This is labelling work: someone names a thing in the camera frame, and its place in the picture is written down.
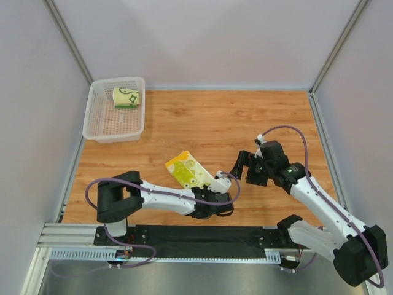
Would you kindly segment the green patterned towel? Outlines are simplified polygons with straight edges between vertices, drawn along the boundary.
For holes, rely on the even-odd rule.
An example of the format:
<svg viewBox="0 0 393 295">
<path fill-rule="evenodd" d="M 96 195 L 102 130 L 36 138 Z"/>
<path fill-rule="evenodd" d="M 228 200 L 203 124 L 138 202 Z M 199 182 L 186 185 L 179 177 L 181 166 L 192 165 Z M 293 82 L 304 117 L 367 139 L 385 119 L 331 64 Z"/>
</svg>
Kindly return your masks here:
<svg viewBox="0 0 393 295">
<path fill-rule="evenodd" d="M 115 87 L 112 100 L 115 108 L 137 108 L 142 102 L 142 97 L 137 90 Z"/>
</svg>

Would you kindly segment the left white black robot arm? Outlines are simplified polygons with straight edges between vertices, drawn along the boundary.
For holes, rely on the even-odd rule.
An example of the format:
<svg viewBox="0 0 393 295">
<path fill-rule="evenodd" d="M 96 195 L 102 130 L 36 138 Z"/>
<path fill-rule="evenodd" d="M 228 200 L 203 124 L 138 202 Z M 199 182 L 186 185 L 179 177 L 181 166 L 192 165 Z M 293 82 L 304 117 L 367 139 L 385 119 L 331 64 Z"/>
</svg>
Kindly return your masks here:
<svg viewBox="0 0 393 295">
<path fill-rule="evenodd" d="M 104 224 L 113 237 L 126 235 L 127 219 L 141 209 L 172 211 L 195 219 L 226 217 L 234 211 L 229 193 L 228 174 L 214 178 L 211 184 L 198 186 L 195 177 L 182 189 L 152 184 L 141 179 L 138 171 L 97 180 L 96 220 Z"/>
</svg>

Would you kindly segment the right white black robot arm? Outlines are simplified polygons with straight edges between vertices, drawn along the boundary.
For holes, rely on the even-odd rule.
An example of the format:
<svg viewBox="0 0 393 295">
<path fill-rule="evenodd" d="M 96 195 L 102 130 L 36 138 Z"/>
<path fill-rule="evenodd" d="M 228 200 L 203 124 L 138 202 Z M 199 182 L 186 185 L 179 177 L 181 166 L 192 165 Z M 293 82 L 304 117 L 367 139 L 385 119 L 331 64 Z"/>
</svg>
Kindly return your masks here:
<svg viewBox="0 0 393 295">
<path fill-rule="evenodd" d="M 386 234 L 377 225 L 367 226 L 340 206 L 311 176 L 303 163 L 292 163 L 277 141 L 261 142 L 257 152 L 240 151 L 231 173 L 246 182 L 267 186 L 268 180 L 304 204 L 326 231 L 315 229 L 297 215 L 278 223 L 286 239 L 305 246 L 330 261 L 349 285 L 358 286 L 389 265 Z"/>
</svg>

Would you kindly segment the white yellow patterned towel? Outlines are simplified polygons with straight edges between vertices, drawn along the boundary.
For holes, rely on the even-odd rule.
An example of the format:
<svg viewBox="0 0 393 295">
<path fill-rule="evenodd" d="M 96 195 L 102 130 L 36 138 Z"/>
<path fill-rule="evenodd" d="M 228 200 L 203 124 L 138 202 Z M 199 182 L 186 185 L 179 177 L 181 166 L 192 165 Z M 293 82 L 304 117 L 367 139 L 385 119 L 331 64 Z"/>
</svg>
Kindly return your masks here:
<svg viewBox="0 0 393 295">
<path fill-rule="evenodd" d="M 182 151 L 175 158 L 165 163 L 167 171 L 185 189 L 209 186 L 214 177 L 191 155 Z"/>
</svg>

